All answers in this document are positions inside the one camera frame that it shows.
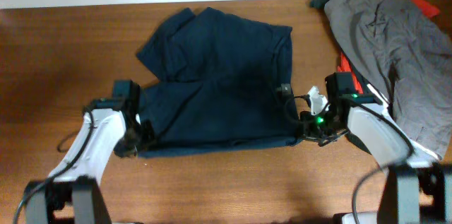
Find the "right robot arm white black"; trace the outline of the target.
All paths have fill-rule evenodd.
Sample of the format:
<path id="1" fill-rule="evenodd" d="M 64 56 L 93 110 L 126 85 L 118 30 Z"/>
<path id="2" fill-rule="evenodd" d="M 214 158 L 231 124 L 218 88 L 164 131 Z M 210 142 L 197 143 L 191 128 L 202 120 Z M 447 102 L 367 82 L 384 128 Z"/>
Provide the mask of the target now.
<path id="1" fill-rule="evenodd" d="M 325 84 L 326 95 L 314 86 L 302 96 L 310 109 L 297 120 L 302 139 L 325 146 L 352 135 L 378 164 L 354 188 L 351 212 L 334 215 L 335 223 L 450 223 L 451 166 L 409 139 L 377 94 L 358 93 L 351 73 L 333 73 Z M 358 191 L 379 172 L 386 173 L 379 208 L 360 213 Z"/>

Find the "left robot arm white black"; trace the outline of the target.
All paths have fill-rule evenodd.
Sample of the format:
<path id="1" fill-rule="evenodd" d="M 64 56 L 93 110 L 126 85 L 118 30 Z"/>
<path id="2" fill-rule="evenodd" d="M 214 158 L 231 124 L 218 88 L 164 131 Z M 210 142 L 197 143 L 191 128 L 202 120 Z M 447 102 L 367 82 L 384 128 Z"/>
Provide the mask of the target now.
<path id="1" fill-rule="evenodd" d="M 139 117 L 143 90 L 114 82 L 110 98 L 83 108 L 83 125 L 63 160 L 42 181 L 31 181 L 13 217 L 27 223 L 111 223 L 100 191 L 111 154 L 132 157 L 155 144 L 150 123 Z"/>

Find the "navy blue shorts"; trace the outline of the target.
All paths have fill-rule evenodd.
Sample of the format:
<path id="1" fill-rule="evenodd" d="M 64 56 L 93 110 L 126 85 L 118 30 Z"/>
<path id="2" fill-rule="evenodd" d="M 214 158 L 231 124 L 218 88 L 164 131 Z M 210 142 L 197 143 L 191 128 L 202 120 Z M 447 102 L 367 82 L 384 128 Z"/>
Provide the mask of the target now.
<path id="1" fill-rule="evenodd" d="M 294 146 L 292 29 L 214 8 L 169 17 L 137 53 L 157 77 L 139 117 L 142 158 Z"/>

